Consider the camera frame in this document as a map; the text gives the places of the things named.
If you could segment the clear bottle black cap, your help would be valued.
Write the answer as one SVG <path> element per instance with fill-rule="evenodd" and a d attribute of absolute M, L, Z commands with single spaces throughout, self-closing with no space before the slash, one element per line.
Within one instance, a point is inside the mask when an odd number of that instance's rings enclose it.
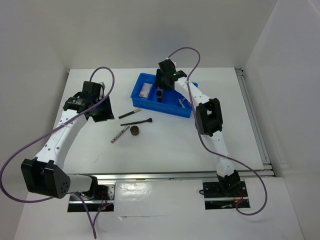
<path fill-rule="evenodd" d="M 157 102 L 161 103 L 163 101 L 163 93 L 158 93 L 156 90 Z"/>

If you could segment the clear blush palette case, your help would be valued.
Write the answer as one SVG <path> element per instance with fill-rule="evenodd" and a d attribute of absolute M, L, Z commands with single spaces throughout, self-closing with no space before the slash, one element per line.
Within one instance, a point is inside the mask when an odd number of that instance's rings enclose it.
<path fill-rule="evenodd" d="M 138 96 L 143 99 L 148 99 L 152 87 L 153 85 L 151 83 L 144 82 Z"/>

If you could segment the mint green spatula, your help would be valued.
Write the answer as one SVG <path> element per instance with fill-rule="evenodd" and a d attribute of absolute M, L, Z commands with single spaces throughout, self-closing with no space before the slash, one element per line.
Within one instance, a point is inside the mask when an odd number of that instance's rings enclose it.
<path fill-rule="evenodd" d="M 182 107 L 185 108 L 185 105 L 181 99 L 178 99 L 178 104 Z"/>

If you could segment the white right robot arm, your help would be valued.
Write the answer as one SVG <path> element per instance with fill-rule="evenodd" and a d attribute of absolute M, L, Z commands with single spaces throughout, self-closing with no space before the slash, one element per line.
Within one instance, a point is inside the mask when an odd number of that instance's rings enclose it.
<path fill-rule="evenodd" d="M 229 152 L 222 133 L 223 116 L 220 101 L 200 91 L 194 83 L 187 80 L 185 72 L 176 70 L 175 63 L 169 58 L 161 61 L 158 66 L 155 77 L 157 96 L 162 97 L 161 92 L 164 90 L 175 90 L 191 104 L 198 133 L 206 137 L 206 142 L 214 147 L 219 156 L 216 161 L 218 190 L 223 196 L 230 196 L 241 180 L 234 164 L 228 159 Z"/>

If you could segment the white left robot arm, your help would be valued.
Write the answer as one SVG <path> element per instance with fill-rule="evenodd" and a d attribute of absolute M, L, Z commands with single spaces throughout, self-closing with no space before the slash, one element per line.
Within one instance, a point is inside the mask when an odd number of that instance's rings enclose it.
<path fill-rule="evenodd" d="M 79 131 L 88 119 L 103 122 L 114 119 L 109 97 L 104 94 L 105 85 L 85 81 L 82 90 L 69 97 L 57 124 L 45 146 L 33 159 L 21 164 L 27 190 L 34 194 L 62 199 L 71 193 L 81 193 L 92 200 L 99 193 L 98 180 L 88 174 L 66 174 L 63 171 L 66 156 Z"/>

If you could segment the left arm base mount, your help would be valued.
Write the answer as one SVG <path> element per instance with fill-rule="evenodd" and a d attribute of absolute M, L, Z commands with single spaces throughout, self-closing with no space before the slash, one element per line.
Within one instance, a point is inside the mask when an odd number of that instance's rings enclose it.
<path fill-rule="evenodd" d="M 116 192 L 115 182 L 106 182 L 98 185 L 94 195 L 87 196 L 85 193 L 79 193 L 90 213 L 113 212 L 115 208 L 114 199 Z M 84 213 L 85 207 L 78 196 L 71 194 L 68 201 L 68 213 Z"/>

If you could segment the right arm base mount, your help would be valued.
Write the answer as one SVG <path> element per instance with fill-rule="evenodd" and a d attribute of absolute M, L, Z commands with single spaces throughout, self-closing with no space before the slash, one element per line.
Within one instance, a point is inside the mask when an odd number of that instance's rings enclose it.
<path fill-rule="evenodd" d="M 218 182 L 203 182 L 199 194 L 204 197 L 206 210 L 224 210 L 238 208 L 250 208 L 250 201 L 246 184 L 241 181 L 230 191 L 223 191 Z"/>

